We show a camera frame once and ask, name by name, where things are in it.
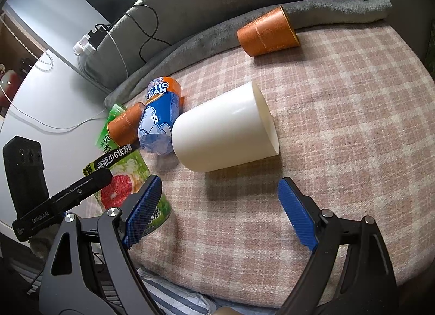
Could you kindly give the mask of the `grapefruit green tea bottle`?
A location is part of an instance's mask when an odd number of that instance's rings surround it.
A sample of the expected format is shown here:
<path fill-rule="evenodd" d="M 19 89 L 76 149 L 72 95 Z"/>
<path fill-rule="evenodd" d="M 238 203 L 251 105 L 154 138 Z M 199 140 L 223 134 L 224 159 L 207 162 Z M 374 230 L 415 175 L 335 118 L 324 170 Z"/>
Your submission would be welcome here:
<path fill-rule="evenodd" d="M 108 168 L 113 176 L 109 185 L 94 194 L 103 211 L 119 208 L 130 194 L 140 190 L 150 176 L 138 143 L 120 146 L 103 154 L 84 167 L 83 175 L 88 176 L 98 168 Z"/>

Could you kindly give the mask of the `large orange paper cup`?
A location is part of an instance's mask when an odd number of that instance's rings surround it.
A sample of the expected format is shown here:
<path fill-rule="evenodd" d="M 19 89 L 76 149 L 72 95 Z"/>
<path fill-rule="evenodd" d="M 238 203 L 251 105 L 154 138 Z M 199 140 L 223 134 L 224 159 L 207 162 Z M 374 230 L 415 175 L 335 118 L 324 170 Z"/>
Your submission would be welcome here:
<path fill-rule="evenodd" d="M 108 123 L 108 134 L 118 146 L 134 143 L 145 104 L 138 102 Z"/>

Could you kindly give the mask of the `white plastic cup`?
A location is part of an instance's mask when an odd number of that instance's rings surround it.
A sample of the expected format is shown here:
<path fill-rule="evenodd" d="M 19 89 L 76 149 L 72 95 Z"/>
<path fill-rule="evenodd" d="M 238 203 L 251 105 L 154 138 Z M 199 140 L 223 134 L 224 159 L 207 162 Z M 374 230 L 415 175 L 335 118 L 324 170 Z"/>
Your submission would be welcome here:
<path fill-rule="evenodd" d="M 280 153 L 272 115 L 253 81 L 181 114 L 172 143 L 181 164 L 203 173 Z"/>

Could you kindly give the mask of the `small orange paper cup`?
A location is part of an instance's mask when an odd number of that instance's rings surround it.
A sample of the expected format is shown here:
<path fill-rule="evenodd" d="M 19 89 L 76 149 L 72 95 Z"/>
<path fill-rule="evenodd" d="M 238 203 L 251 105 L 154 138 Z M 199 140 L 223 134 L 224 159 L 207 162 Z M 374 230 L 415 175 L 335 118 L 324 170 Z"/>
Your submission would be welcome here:
<path fill-rule="evenodd" d="M 237 39 L 250 57 L 301 46 L 281 5 L 240 28 Z"/>

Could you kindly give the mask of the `blue Arctic Ocean bottle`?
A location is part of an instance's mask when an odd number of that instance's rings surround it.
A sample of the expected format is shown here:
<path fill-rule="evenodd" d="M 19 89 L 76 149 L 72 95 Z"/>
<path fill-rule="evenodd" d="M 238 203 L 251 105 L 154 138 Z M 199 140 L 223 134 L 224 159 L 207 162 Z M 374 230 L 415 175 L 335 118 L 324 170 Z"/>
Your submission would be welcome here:
<path fill-rule="evenodd" d="M 181 86 L 167 76 L 153 79 L 147 87 L 145 109 L 138 126 L 142 149 L 159 156 L 173 152 L 172 129 L 180 115 Z"/>

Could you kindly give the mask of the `white power strip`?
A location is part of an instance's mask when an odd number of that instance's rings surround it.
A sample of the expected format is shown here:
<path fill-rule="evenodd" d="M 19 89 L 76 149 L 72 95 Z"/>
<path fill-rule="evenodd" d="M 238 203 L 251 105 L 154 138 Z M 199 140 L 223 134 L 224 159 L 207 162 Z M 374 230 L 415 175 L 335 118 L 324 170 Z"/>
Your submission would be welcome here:
<path fill-rule="evenodd" d="M 110 28 L 110 25 L 97 24 L 94 29 L 91 29 L 74 45 L 74 54 L 76 56 L 92 54 L 97 50 Z"/>

